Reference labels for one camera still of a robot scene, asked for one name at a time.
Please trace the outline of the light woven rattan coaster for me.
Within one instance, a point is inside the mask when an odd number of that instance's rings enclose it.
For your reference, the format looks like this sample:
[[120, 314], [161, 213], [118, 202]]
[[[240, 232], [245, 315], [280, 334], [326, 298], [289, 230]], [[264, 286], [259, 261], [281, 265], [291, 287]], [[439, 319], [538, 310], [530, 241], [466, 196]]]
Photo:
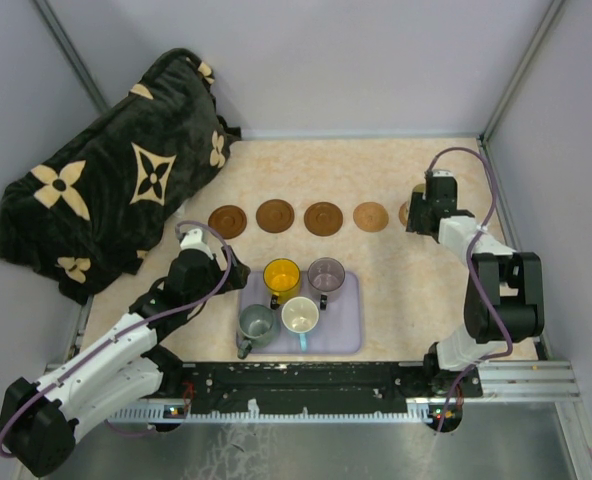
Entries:
[[364, 202], [354, 209], [353, 221], [360, 230], [377, 233], [386, 228], [389, 223], [389, 215], [380, 203]]

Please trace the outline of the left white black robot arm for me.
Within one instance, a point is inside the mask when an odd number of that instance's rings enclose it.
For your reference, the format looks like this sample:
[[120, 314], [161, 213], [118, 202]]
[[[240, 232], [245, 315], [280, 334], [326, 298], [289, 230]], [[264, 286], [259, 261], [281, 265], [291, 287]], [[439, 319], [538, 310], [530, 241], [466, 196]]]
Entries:
[[177, 394], [183, 363], [162, 341], [212, 297], [245, 287], [250, 275], [230, 247], [222, 252], [224, 268], [203, 247], [182, 250], [168, 274], [89, 348], [33, 382], [14, 381], [0, 413], [0, 456], [18, 459], [37, 477], [49, 475], [116, 411], [143, 397]]

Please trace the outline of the purple transparent mug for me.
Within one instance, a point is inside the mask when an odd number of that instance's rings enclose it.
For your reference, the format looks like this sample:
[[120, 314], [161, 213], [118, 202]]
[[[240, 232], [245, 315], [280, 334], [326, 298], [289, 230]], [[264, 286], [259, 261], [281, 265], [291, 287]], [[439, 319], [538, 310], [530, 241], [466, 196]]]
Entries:
[[321, 311], [335, 301], [345, 283], [344, 266], [335, 258], [316, 259], [309, 266], [306, 274], [308, 292]]

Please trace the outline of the white mug blue handle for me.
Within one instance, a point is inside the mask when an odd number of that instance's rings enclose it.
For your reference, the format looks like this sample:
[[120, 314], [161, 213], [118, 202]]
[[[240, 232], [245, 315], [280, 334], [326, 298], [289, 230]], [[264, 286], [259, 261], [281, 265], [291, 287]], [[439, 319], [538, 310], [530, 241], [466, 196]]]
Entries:
[[320, 313], [317, 304], [304, 296], [288, 300], [281, 311], [283, 325], [298, 337], [302, 352], [308, 349], [307, 334], [318, 325]]

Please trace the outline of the dark brown wooden coaster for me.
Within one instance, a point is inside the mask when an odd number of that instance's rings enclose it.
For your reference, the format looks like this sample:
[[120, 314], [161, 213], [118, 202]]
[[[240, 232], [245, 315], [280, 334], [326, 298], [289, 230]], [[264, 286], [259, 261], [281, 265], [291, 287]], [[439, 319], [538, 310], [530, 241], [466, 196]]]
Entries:
[[245, 212], [236, 205], [223, 205], [215, 209], [208, 219], [208, 225], [225, 240], [241, 235], [247, 227]]

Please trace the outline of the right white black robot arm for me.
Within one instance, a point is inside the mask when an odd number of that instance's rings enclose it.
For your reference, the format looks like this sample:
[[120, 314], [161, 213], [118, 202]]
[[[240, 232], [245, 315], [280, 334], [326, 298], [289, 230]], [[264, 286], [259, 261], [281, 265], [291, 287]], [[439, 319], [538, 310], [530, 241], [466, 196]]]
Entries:
[[511, 355], [515, 344], [540, 336], [545, 323], [540, 257], [497, 240], [457, 201], [454, 176], [428, 171], [407, 210], [407, 232], [432, 237], [468, 269], [463, 324], [423, 359], [424, 387], [437, 396], [457, 385], [458, 372]]

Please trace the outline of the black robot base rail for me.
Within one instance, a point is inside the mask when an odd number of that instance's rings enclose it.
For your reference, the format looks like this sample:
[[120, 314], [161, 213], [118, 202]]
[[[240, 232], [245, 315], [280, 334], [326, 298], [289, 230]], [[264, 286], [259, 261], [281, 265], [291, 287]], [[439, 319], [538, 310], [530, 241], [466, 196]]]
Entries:
[[188, 400], [195, 414], [405, 413], [413, 398], [442, 400], [457, 374], [419, 362], [198, 362], [148, 399]]

